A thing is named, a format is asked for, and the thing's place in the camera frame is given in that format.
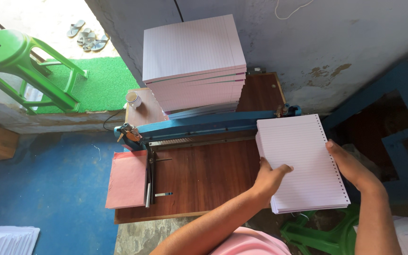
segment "green doormat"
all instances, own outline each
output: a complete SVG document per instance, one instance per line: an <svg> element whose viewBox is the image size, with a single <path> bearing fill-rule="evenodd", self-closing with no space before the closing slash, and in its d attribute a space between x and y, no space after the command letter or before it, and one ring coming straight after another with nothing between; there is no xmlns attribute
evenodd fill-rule
<svg viewBox="0 0 408 255"><path fill-rule="evenodd" d="M139 88L121 57L72 59L71 61L81 69L89 71L88 79L81 75L77 76L72 90L72 95L81 102L79 113L122 109L126 103L127 90ZM70 69L64 65L53 65L48 69L53 71L48 78L64 89L69 79ZM45 100L48 100L48 97L44 95L42 101ZM37 114L45 113L63 113L63 111L56 106L44 106L37 109Z"/></svg>

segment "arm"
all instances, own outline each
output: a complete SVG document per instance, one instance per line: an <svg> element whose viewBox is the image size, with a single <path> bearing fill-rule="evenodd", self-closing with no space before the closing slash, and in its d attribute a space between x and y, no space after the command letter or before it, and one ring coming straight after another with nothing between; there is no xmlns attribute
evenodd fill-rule
<svg viewBox="0 0 408 255"><path fill-rule="evenodd" d="M344 177L361 192L355 254L402 254L382 183L335 142L327 142L326 147Z"/></svg>
<svg viewBox="0 0 408 255"><path fill-rule="evenodd" d="M261 169L252 188L178 229L150 254L208 254L263 209L284 175L292 170L287 165L272 170L267 160L261 158Z"/></svg>

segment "white mug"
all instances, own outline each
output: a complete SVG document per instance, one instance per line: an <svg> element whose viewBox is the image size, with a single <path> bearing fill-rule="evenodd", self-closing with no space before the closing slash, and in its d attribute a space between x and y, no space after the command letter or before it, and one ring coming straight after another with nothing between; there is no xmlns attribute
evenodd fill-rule
<svg viewBox="0 0 408 255"><path fill-rule="evenodd" d="M133 110L136 110L136 108L141 105L141 98L135 91L128 92L125 96L125 100L131 107L133 107Z"/></svg>

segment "slipper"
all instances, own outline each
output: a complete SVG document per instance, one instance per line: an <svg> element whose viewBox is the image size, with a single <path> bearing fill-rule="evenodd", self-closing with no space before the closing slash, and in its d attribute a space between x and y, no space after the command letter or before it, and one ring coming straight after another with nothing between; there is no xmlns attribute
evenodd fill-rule
<svg viewBox="0 0 408 255"><path fill-rule="evenodd" d="M88 37L90 32L91 32L90 28L86 28L85 30L80 32L80 34L78 35L78 40L76 40L76 43L82 46L84 44L84 38Z"/></svg>
<svg viewBox="0 0 408 255"><path fill-rule="evenodd" d="M80 29L84 26L84 23L84 20L78 20L76 24L71 24L70 30L67 31L67 36L70 38L76 36L78 31L80 31Z"/></svg>
<svg viewBox="0 0 408 255"><path fill-rule="evenodd" d="M96 42L96 36L94 32L88 34L88 37L83 38L83 50L88 52L91 51Z"/></svg>
<svg viewBox="0 0 408 255"><path fill-rule="evenodd" d="M91 50L94 52L101 51L103 48L105 48L105 45L108 42L108 40L109 40L109 36L107 33L105 33L100 40L96 40L94 42L95 45L94 47L92 47Z"/></svg>

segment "hand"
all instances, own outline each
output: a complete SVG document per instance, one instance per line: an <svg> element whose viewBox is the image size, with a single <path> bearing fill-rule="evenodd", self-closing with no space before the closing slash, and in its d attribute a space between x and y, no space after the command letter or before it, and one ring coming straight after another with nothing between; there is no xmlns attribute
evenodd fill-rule
<svg viewBox="0 0 408 255"><path fill-rule="evenodd" d="M331 139L325 144L333 156L341 174L361 191L384 191L382 183L351 154L347 153Z"/></svg>
<svg viewBox="0 0 408 255"><path fill-rule="evenodd" d="M278 168L272 169L267 159L261 157L261 168L258 172L258 177L253 185L253 190L260 194L263 198L270 201L271 196L280 187L283 177L294 170L293 166L281 165Z"/></svg>

